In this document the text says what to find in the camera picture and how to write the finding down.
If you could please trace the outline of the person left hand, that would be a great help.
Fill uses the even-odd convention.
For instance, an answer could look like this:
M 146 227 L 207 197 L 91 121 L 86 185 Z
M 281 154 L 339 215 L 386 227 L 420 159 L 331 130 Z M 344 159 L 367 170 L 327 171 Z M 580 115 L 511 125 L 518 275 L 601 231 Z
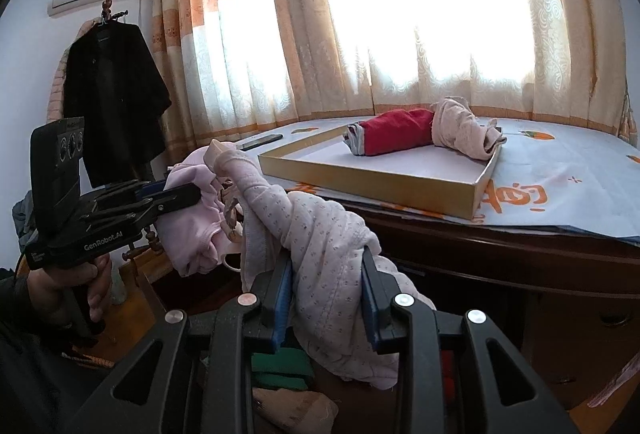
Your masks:
M 80 287 L 84 290 L 90 319 L 98 322 L 111 304 L 111 256 L 101 255 L 93 263 L 84 263 L 73 269 L 32 270 L 26 281 L 28 294 L 35 309 L 56 319 L 62 319 L 66 314 L 63 306 L 65 291 Z

